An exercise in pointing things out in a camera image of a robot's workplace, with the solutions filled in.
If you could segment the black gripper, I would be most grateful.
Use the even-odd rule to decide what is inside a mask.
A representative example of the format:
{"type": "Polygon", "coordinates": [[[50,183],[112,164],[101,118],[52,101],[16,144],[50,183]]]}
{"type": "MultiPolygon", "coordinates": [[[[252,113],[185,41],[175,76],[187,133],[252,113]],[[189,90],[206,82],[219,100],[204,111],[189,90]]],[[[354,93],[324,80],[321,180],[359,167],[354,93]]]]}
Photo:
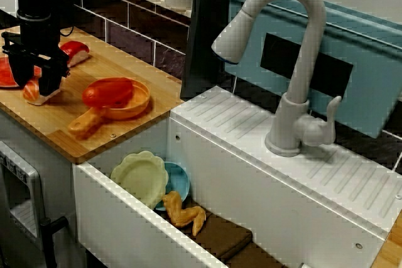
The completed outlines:
{"type": "Polygon", "coordinates": [[[34,67],[41,68],[39,94],[48,96],[60,88],[62,77],[69,75],[68,55],[59,47],[60,18],[19,17],[20,32],[5,31],[3,53],[9,58],[14,81],[23,88],[34,77],[34,67]]]}

